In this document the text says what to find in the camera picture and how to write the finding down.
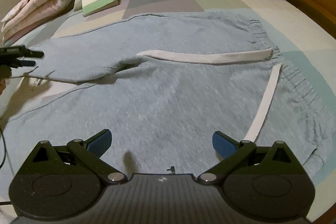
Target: black cable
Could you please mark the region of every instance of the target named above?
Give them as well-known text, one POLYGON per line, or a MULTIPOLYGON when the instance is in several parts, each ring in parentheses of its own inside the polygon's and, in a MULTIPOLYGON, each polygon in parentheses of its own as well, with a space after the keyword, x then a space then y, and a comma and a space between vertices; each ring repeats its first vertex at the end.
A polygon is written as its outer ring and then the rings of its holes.
POLYGON ((2 141, 3 141, 3 147, 4 147, 4 154, 3 154, 3 159, 2 162, 0 164, 0 169, 3 167, 3 165, 5 164, 5 160, 6 160, 6 154, 7 154, 7 148, 6 148, 6 142, 5 142, 5 136, 3 135, 2 129, 0 127, 0 139, 2 137, 2 141))
POLYGON ((12 203, 10 201, 1 201, 0 206, 2 205, 12 205, 12 203))

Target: ribbed gray surface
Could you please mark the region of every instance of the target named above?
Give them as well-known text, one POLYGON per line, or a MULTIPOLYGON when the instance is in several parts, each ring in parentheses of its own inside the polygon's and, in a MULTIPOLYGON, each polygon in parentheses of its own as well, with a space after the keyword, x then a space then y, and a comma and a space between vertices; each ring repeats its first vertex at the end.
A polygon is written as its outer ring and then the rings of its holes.
MULTIPOLYGON (((92 208, 77 217, 55 222, 39 222, 22 217, 13 224, 37 223, 266 224, 234 211, 216 187, 199 185, 191 175, 147 174, 136 174, 126 184, 108 187, 92 208)), ((298 219, 284 223, 309 222, 298 219)))

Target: folded quilt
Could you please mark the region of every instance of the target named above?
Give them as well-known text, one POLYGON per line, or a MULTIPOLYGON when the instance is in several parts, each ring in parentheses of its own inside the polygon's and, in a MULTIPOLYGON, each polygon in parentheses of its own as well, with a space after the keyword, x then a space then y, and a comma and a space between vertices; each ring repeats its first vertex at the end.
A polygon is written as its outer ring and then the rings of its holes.
POLYGON ((28 27, 30 30, 50 20, 64 11, 73 0, 22 0, 0 22, 3 23, 1 32, 2 42, 5 43, 17 32, 28 27))

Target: rolled blanket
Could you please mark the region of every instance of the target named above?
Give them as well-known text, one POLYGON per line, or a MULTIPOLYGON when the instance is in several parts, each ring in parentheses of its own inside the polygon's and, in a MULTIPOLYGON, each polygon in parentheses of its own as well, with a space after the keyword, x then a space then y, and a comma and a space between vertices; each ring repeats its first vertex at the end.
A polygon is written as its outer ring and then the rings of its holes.
MULTIPOLYGON (((63 12, 72 0, 22 0, 20 1, 0 22, 3 23, 1 32, 3 33, 3 44, 19 31, 22 36, 52 17, 63 12)), ((6 43, 6 46, 13 44, 13 40, 6 43)))

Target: bed sheet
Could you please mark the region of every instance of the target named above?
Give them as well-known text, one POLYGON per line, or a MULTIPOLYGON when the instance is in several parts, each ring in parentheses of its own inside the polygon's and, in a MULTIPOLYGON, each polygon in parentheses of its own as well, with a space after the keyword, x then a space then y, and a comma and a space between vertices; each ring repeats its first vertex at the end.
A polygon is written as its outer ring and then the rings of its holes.
MULTIPOLYGON (((259 19, 283 57, 301 70, 324 104, 336 114, 336 40, 285 0, 121 0, 118 6, 85 18, 81 12, 70 12, 38 27, 16 45, 39 45, 51 37, 78 34, 140 13, 202 12, 209 9, 239 9, 259 19)), ((73 87, 71 83, 12 79, 0 97, 0 114, 4 112, 3 118, 6 119, 19 110, 39 104, 46 97, 73 87)), ((331 187, 336 181, 335 143, 336 137, 332 154, 313 177, 316 198, 308 215, 310 220, 318 218, 336 201, 336 189, 331 187)))

